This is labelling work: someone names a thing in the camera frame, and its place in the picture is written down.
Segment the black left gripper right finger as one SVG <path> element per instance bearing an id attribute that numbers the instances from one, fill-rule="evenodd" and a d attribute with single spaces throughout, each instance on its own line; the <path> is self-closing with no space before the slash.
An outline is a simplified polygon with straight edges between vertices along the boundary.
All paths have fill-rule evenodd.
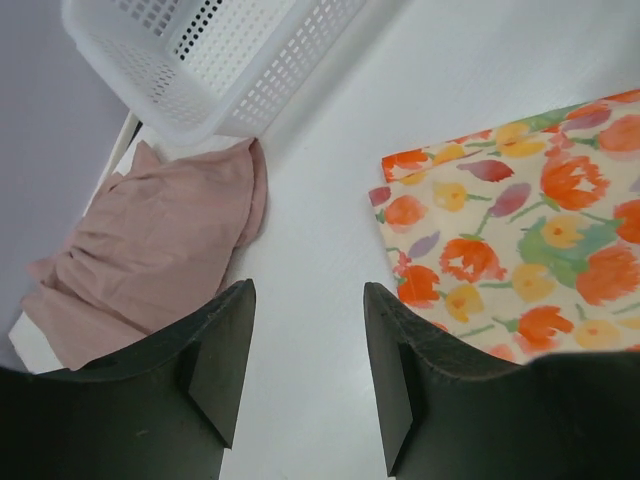
<path id="1" fill-rule="evenodd" d="M 635 479 L 639 356 L 561 353 L 524 365 L 364 288 L 386 470 L 395 479 Z"/>

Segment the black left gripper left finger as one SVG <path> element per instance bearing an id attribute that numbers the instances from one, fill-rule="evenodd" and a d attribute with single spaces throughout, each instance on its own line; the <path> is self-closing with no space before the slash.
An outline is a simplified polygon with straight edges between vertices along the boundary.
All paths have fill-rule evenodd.
<path id="1" fill-rule="evenodd" d="M 1 372 L 5 479 L 215 479 L 231 448 L 256 291 L 239 281 L 80 370 Z"/>

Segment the pink skirt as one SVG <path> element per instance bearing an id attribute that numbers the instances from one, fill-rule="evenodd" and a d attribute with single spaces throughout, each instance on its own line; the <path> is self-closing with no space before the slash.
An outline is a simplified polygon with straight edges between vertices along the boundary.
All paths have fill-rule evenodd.
<path id="1" fill-rule="evenodd" d="M 66 243 L 29 271 L 26 316 L 77 370 L 195 312 L 253 241 L 267 201 L 255 139 L 162 162 L 145 142 L 96 192 Z"/>

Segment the orange floral skirt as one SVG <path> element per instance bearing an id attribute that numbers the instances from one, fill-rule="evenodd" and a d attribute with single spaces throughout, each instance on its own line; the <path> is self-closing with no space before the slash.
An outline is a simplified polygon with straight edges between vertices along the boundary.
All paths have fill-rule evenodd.
<path id="1" fill-rule="evenodd" d="M 369 193 L 399 300 L 514 363 L 639 347 L 639 94 L 382 161 Z"/>

